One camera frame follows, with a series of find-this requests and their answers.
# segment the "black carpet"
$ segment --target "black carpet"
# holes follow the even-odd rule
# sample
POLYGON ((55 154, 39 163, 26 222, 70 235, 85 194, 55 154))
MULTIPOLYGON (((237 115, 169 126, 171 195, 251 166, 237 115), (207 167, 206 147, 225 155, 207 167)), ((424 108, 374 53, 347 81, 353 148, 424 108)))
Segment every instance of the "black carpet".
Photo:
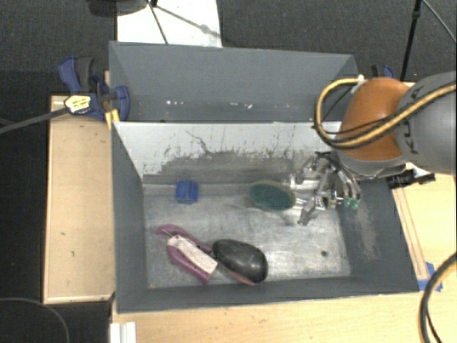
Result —
MULTIPOLYGON (((415 0, 217 0, 224 46, 353 54, 361 73, 398 77, 415 0)), ((456 35, 457 0, 428 0, 456 35)), ((456 69, 456 45, 423 6, 407 80, 456 69)), ((48 110, 66 91, 57 65, 92 56, 108 68, 115 6, 100 0, 0 0, 0 119, 48 110)), ((46 125, 0 136, 0 298, 41 298, 46 208, 46 125)), ((72 342, 107 340, 108 304, 58 307, 72 342)), ((64 342, 52 312, 0 302, 0 342, 64 342)))

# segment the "gray bin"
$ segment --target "gray bin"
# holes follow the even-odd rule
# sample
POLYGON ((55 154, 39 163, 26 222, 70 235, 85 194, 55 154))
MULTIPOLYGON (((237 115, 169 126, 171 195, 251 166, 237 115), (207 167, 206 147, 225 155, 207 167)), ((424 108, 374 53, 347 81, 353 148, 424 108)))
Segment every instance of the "gray bin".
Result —
MULTIPOLYGON (((112 43, 110 71, 112 85, 128 86, 133 109, 130 121, 115 123, 112 131, 120 313, 418 290, 385 181, 361 184, 357 211, 338 207, 306 227, 297 225, 292 213, 256 209, 247 197, 252 182, 281 181, 314 151, 327 150, 311 128, 313 105, 331 80, 357 75, 351 56, 112 43), (192 62, 202 63, 202 56, 211 67, 205 74, 190 69, 192 62), (265 70, 268 62, 277 70, 265 70), (315 70, 318 77, 307 76, 315 70), (212 73, 222 71, 230 80, 214 83, 212 73), (229 87, 233 92, 227 96, 229 87), (261 97, 255 97, 256 90, 261 97), (170 110, 160 100, 167 92, 176 101, 186 96, 195 109, 170 110), (301 101, 291 99, 300 92, 301 101), (237 102, 229 101, 233 97, 237 102), (177 204, 174 189, 180 179, 199 183, 195 204, 177 204), (166 237, 154 234, 168 223, 207 244, 233 238, 256 245, 270 264, 267 280, 249 287, 216 271, 208 285, 201 285, 168 260, 166 237)), ((329 126, 337 128, 342 108, 329 126)))

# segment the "orange object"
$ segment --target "orange object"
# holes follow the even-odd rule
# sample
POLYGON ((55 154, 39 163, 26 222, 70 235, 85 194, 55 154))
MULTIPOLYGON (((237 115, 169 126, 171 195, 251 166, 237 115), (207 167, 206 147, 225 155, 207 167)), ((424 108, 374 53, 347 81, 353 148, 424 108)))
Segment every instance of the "orange object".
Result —
MULTIPOLYGON (((401 81, 387 77, 379 77, 365 82, 357 89, 348 105, 341 122, 340 131, 347 131, 392 115, 408 89, 409 87, 401 81)), ((337 139, 362 134, 370 127, 371 125, 366 125, 339 134, 337 139)), ((393 131, 370 144, 357 149, 344 149, 343 152, 347 156, 364 161, 391 160, 402 155, 393 131)))

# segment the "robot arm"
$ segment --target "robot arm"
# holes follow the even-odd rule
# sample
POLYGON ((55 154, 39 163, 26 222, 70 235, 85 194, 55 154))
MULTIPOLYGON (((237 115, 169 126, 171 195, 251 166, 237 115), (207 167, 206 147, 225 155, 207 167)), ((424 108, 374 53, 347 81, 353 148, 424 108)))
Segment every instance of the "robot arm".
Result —
MULTIPOLYGON (((344 79, 354 84, 359 79, 344 79)), ((375 78, 356 90, 340 131, 331 136, 320 122, 315 128, 333 148, 341 166, 356 179, 401 173, 407 162, 429 172, 456 173, 456 72, 430 76, 409 88, 395 79, 375 78)))
POLYGON ((356 209, 360 180, 411 178, 407 163, 455 176, 456 72, 430 76, 411 88, 390 78, 365 81, 355 91, 339 131, 326 131, 321 123, 326 95, 338 85, 362 80, 335 81, 318 99, 314 128, 331 151, 316 153, 291 177, 291 188, 298 193, 301 184, 318 179, 312 197, 299 194, 306 200, 299 224, 306 225, 317 211, 337 204, 356 209))

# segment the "bin floor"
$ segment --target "bin floor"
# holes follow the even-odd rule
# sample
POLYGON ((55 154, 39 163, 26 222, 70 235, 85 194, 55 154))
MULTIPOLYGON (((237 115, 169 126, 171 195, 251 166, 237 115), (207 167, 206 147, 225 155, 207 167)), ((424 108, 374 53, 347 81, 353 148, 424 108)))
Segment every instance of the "bin floor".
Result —
MULTIPOLYGON (((341 225, 336 211, 322 212, 307 226, 298 225, 295 210, 266 212, 248 198, 250 184, 201 184, 199 200, 178 204, 174 186, 144 184, 144 214, 150 288, 199 285, 193 275, 172 264, 166 237, 157 227, 175 224, 202 242, 235 239, 255 245, 268 260, 266 281, 342 277, 350 274, 341 225)), ((224 270, 209 284, 239 283, 224 270)))

